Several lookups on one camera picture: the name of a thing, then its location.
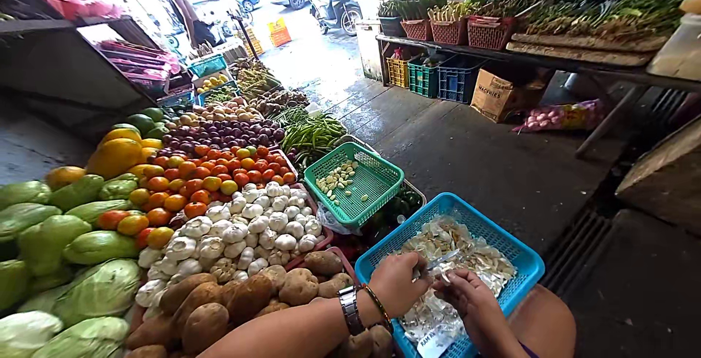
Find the mesh bag of onions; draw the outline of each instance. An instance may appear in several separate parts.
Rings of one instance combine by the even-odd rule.
[[[569,105],[540,106],[513,132],[542,130],[593,130],[606,116],[600,99]]]

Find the green crate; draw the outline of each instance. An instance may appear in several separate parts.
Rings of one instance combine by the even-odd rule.
[[[339,201],[336,205],[317,187],[316,179],[326,178],[332,169],[336,169],[347,160],[357,161],[358,167],[355,168],[355,175],[350,178],[353,183],[346,188],[334,190]],[[304,180],[341,225],[355,229],[363,226],[365,221],[399,192],[399,186],[404,181],[404,172],[372,151],[347,142],[305,169]],[[346,196],[346,190],[353,194]],[[368,196],[366,201],[360,200],[363,195]]]

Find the wristwatch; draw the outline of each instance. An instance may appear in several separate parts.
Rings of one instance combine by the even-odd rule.
[[[338,299],[341,301],[341,309],[344,311],[346,325],[351,335],[360,335],[365,330],[365,327],[360,322],[360,315],[357,312],[355,286],[349,286],[339,291]]]

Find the label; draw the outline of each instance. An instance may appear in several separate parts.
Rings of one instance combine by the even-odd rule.
[[[454,341],[455,337],[443,332],[438,326],[418,341],[416,349],[423,358],[438,358]]]

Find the thigh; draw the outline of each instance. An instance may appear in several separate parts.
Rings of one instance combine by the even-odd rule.
[[[574,355],[576,326],[567,305],[544,286],[536,286],[508,318],[516,338],[539,358]]]

